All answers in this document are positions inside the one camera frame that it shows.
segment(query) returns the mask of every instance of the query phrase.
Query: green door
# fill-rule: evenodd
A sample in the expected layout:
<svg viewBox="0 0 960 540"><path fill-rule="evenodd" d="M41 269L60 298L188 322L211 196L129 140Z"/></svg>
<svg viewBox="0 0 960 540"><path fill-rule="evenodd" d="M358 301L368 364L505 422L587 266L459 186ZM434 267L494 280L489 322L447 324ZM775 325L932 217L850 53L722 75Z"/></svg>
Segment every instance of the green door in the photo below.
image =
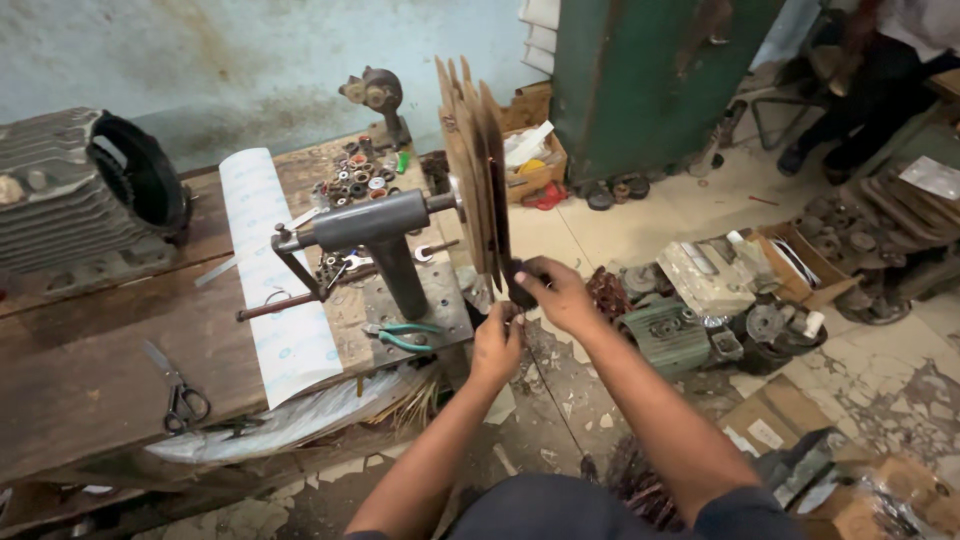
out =
<svg viewBox="0 0 960 540"><path fill-rule="evenodd" d="M730 1L730 17L711 17L725 0L564 0L550 119L572 185L704 148L783 4Z"/></svg>

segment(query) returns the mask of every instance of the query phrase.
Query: red object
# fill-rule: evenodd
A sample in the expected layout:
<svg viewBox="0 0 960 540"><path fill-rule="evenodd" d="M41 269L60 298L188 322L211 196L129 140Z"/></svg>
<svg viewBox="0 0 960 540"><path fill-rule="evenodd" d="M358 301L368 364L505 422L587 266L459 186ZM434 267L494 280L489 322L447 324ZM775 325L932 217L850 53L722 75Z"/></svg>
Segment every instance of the red object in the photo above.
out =
<svg viewBox="0 0 960 540"><path fill-rule="evenodd" d="M750 199L751 201L757 201L757 202L759 202L759 203L766 203L766 204L768 204L768 205L773 205L773 206L775 206L775 207L778 207L778 206L780 205L780 203L775 203L775 202L773 202L773 201L767 201L767 200L764 200L764 199L759 199L759 198L757 198L757 197L754 197L753 195L751 195L750 197L748 197L748 199Z"/></svg>
<svg viewBox="0 0 960 540"><path fill-rule="evenodd" d="M520 203L527 208L536 208L541 210L553 209L560 201L566 199L566 188L556 181L550 182L543 189L523 197Z"/></svg>

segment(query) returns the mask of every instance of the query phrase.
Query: black scissors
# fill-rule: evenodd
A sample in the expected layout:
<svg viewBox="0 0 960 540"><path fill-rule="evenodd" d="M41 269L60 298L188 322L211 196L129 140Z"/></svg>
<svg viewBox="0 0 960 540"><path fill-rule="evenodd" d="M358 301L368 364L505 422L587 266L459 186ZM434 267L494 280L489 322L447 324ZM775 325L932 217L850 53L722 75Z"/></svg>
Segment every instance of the black scissors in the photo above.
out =
<svg viewBox="0 0 960 540"><path fill-rule="evenodd" d="M170 403L167 405L167 414L163 417L163 428L168 433L179 435L210 414L210 402L206 400L206 396L183 381L180 372L174 369L170 360L156 345L144 340L143 352L160 366L163 376L170 384Z"/></svg>

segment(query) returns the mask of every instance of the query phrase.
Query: tiled floor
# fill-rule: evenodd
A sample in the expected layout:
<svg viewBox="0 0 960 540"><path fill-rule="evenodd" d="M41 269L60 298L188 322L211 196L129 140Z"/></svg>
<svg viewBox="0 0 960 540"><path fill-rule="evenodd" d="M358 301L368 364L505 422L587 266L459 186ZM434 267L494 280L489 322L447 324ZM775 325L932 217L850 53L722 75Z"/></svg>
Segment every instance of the tiled floor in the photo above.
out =
<svg viewBox="0 0 960 540"><path fill-rule="evenodd" d="M791 112L770 110L765 122L774 127L785 125ZM514 254L522 258L547 255L588 276L600 265L629 266L653 260L672 240L699 239L789 219L807 201L829 189L816 165L826 148L815 153L801 174L787 179L776 170L777 154L760 149L749 113L735 133L738 144L723 151L725 164L705 178L704 186L698 179L681 175L654 184L646 200L604 212L588 209L581 200L565 201L549 211L511 208ZM751 196L776 204L751 200ZM439 219L447 239L460 235L452 211ZM455 263L468 261L463 246L452 250L451 256ZM863 447L914 454L960 487L960 294L917 304L911 315L889 327L851 323L832 308L826 313L829 341L822 349L795 358L781 371ZM579 344L538 311L530 318L539 319L531 331L553 333L556 339L547 336L539 340L538 349L524 360L522 376L512 385L516 413L501 426L485 427L483 441L471 450L471 461L487 467L484 483L505 474L501 462L492 456L493 442L501 443L521 470L571 473L580 453L601 454L609 441L626 431L610 396L585 365L588 358ZM720 381L730 389L726 395L695 390L714 377L726 379ZM695 392L700 394L698 405L709 410L708 414L716 414L716 410L735 405L730 395L737 400L745 398L767 379L736 372L709 377L690 374L686 395L692 400ZM683 389L684 384L680 382L678 387ZM601 422L606 414L612 415L612 428ZM606 436L598 438L601 432ZM479 468L471 465L471 470ZM336 538L352 509L387 469L384 465L372 471L368 467L363 474L349 475L335 484L321 482L320 490L304 490L293 497L303 489L299 482L292 487L292 495L241 503L170 527L167 534L155 534L164 538L239 538L269 537L278 531L278 537ZM344 494L350 496L346 503ZM281 526L287 509L293 517ZM258 517L249 515L254 511ZM311 528L311 520L324 525Z"/></svg>

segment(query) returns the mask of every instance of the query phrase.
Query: pliers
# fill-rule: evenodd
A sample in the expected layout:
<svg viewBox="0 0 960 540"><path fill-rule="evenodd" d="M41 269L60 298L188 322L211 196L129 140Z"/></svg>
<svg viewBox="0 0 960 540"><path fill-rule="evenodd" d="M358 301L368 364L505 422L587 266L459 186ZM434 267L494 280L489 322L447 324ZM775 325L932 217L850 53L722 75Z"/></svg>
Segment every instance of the pliers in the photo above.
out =
<svg viewBox="0 0 960 540"><path fill-rule="evenodd" d="M400 349L404 351L410 351L412 353L429 353L433 351L433 347L426 344L426 336L419 335L415 338L416 343L410 343L409 341L404 341L399 337L396 337L395 333L407 333L411 331L429 331L432 333L442 333L440 327L433 325L424 325L417 323L387 323L385 325L377 325L375 323L366 323L360 327L365 333L369 335L375 335L380 339L380 341L393 343L397 345Z"/></svg>

